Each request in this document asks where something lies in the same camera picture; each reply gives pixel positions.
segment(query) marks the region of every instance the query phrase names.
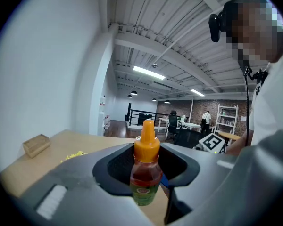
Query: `small wooden box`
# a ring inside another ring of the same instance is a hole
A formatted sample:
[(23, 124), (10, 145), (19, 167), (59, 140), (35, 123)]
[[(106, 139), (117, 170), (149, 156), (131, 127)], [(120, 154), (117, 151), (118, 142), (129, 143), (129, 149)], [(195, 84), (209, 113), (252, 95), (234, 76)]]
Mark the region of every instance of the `small wooden box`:
[(41, 151), (45, 150), (47, 147), (50, 146), (50, 140), (47, 136), (40, 134), (28, 141), (23, 143), (24, 151), (27, 155), (31, 158), (38, 155)]

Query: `desk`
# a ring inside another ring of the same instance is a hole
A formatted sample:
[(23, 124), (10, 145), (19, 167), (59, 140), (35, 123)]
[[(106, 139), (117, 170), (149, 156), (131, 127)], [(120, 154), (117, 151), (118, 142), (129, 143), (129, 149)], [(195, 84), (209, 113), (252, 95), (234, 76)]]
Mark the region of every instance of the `desk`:
[(198, 132), (200, 132), (201, 130), (201, 125), (197, 125), (197, 124), (194, 124), (194, 123), (187, 123), (187, 122), (180, 122), (183, 126), (186, 126), (186, 127), (189, 127), (190, 130), (192, 130), (192, 128), (198, 128)]
[[(134, 142), (134, 139), (100, 137), (64, 130), (50, 138), (50, 141), (50, 147), (34, 158), (29, 158), (25, 154), (0, 173), (0, 180), (8, 192), (19, 197), (68, 155), (80, 150), (84, 153), (92, 153), (111, 146)], [(159, 187), (153, 203), (140, 209), (154, 224), (164, 225), (167, 202), (167, 196)]]
[(229, 139), (236, 141), (240, 138), (240, 136), (237, 136), (231, 133), (227, 133), (227, 132), (223, 132), (223, 131), (219, 131), (218, 134), (221, 135), (222, 137), (225, 137), (225, 145), (227, 145)]
[(169, 125), (169, 119), (163, 119), (163, 118), (160, 118), (159, 119), (159, 124), (158, 124), (158, 132), (159, 132), (159, 130), (160, 130), (160, 124), (161, 124), (161, 121), (164, 121), (165, 123), (166, 123), (166, 128), (165, 128), (165, 132), (167, 131), (167, 129), (168, 129), (168, 125)]

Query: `brick wall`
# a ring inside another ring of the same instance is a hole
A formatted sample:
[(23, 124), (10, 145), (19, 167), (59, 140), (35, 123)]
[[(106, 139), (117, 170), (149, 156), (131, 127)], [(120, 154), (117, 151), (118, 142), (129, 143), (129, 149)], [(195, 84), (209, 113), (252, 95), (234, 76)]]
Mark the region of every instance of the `brick wall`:
[[(242, 136), (244, 131), (246, 130), (246, 122), (241, 121), (241, 116), (246, 116), (246, 101), (242, 100), (194, 100), (193, 103), (193, 110), (191, 115), (191, 122), (195, 124), (200, 124), (201, 117), (203, 113), (206, 111), (210, 111), (212, 121), (211, 124), (215, 126), (217, 111), (218, 111), (218, 104), (222, 106), (230, 106), (234, 107), (238, 105), (238, 120), (235, 128), (235, 135)], [(191, 101), (190, 100), (172, 100), (171, 104), (166, 104), (163, 101), (158, 101), (156, 112), (158, 113), (166, 113), (169, 114), (171, 110), (177, 111), (177, 115), (185, 114), (186, 116), (190, 115), (191, 109)], [(235, 116), (234, 111), (228, 111), (228, 115)], [(219, 127), (222, 131), (229, 132), (230, 127), (222, 126)]]

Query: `bottle label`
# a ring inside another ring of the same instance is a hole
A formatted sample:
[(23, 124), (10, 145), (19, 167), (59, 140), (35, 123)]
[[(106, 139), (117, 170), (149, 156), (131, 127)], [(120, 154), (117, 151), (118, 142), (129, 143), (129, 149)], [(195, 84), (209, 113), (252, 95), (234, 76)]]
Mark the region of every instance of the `bottle label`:
[(138, 206), (146, 206), (152, 203), (159, 183), (153, 186), (143, 187), (130, 182), (130, 188), (133, 193), (133, 199)]

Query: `fluorescent light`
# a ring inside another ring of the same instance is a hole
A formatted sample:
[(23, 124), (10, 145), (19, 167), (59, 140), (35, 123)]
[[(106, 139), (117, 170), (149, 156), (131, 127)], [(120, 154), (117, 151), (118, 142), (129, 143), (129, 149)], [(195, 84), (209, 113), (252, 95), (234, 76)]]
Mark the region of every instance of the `fluorescent light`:
[(133, 70), (141, 72), (141, 73), (145, 73), (147, 75), (151, 75), (151, 76), (159, 78), (161, 80), (163, 80), (165, 78), (165, 76), (162, 76), (162, 75), (160, 75), (158, 73), (154, 73), (154, 72), (152, 72), (150, 70), (145, 70), (145, 69), (137, 67), (137, 66), (134, 66)]
[(194, 92), (194, 93), (197, 94), (197, 95), (204, 96), (204, 94), (201, 94), (200, 92), (198, 92), (198, 91), (196, 91), (196, 90), (194, 90), (194, 89), (191, 89), (191, 91)]

